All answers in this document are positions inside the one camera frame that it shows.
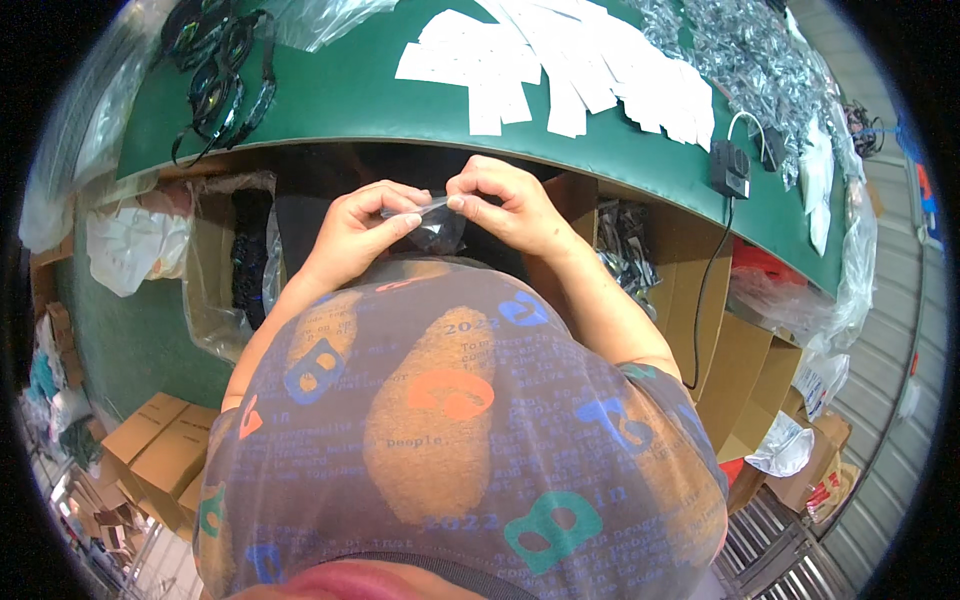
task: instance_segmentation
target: black fabric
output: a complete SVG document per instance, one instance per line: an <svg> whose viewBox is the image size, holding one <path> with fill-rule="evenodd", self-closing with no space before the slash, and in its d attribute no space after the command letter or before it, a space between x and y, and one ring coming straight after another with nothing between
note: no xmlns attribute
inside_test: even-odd
<svg viewBox="0 0 960 600"><path fill-rule="evenodd" d="M518 588L510 582L488 575L475 568L463 566L453 561L435 559L421 554L404 552L359 552L343 559L362 559L365 561L383 561L384 563L409 564L434 575L443 577L454 586L478 593L489 600L538 600L529 591Z"/></svg>

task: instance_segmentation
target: black cable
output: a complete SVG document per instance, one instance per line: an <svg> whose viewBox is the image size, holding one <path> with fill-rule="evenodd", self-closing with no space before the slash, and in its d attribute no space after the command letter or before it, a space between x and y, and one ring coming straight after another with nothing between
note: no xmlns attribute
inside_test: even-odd
<svg viewBox="0 0 960 600"><path fill-rule="evenodd" d="M730 230L733 227L733 197L728 197L727 202L728 211L730 212L730 216L727 217L727 228L724 229L723 238L720 240L720 244L717 245L717 249L713 251L713 256L710 257L707 268L704 270L704 279L700 282L700 296L697 297L697 312L693 317L693 385L684 382L684 385L690 391L696 390L700 384L700 309L704 303L707 280L710 277L710 269L713 268L713 261L716 260L717 256L720 255L720 251L723 250L724 245L727 244L727 238L730 237Z"/></svg>

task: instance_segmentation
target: hand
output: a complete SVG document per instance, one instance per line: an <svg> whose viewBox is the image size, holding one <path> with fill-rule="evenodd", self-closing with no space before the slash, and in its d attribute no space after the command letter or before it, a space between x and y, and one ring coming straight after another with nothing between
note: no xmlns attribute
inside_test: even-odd
<svg viewBox="0 0 960 600"><path fill-rule="evenodd" d="M420 224L419 214L398 214L384 221L380 208L407 212L429 202L426 190L389 180L341 196L326 212L317 242L300 272L329 291L345 285Z"/></svg>
<svg viewBox="0 0 960 600"><path fill-rule="evenodd" d="M503 205L472 192L499 196ZM471 156L460 175L446 183L446 193L447 206L521 252L549 261L583 244L537 178L502 160Z"/></svg>

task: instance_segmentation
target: green table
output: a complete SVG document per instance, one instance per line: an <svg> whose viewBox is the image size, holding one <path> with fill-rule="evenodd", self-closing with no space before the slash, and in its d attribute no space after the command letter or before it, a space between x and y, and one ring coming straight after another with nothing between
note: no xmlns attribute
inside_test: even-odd
<svg viewBox="0 0 960 600"><path fill-rule="evenodd" d="M637 23L636 13L616 0L600 3L608 5L611 14ZM616 181L724 223L726 201L710 189L707 153L662 134L641 132L624 115L622 105L590 115L586 136L570 139L549 133L549 81L544 73L540 85L523 85L533 121L505 125L498 137L471 136L465 87L394 79L406 43L416 41L423 26L446 9L492 22L471 0L403 0L393 12L373 15L315 54L277 46L274 105L241 147L409 141L522 156ZM257 43L241 69L244 82L254 89L259 86L260 57ZM190 79L191 74L178 73L169 62L147 76L125 133L119 178L170 163L170 144L190 121L186 103ZM251 96L255 91L248 95L250 104ZM732 114L726 98L715 89L713 113L713 138L723 139ZM755 159L751 197L737 205L733 230L835 295L844 236L844 184L839 169L830 201L827 254L820 257L808 241L799 188L784 192L780 174L763 170L745 131L745 124L737 124L733 140ZM180 154L189 156L201 148L196 136L188 135Z"/></svg>

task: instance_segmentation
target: white cable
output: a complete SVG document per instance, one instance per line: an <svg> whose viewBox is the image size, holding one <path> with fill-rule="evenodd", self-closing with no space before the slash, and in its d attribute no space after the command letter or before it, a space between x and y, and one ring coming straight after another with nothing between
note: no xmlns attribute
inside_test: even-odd
<svg viewBox="0 0 960 600"><path fill-rule="evenodd" d="M730 122L730 129L727 131L727 141L730 141L730 138L733 136L733 126L736 125L736 120L742 116L748 116L753 119L756 126L760 129L760 162L763 162L763 152L767 149L767 137L763 134L763 126L760 125L760 122L746 110L741 110L733 116L733 120Z"/></svg>

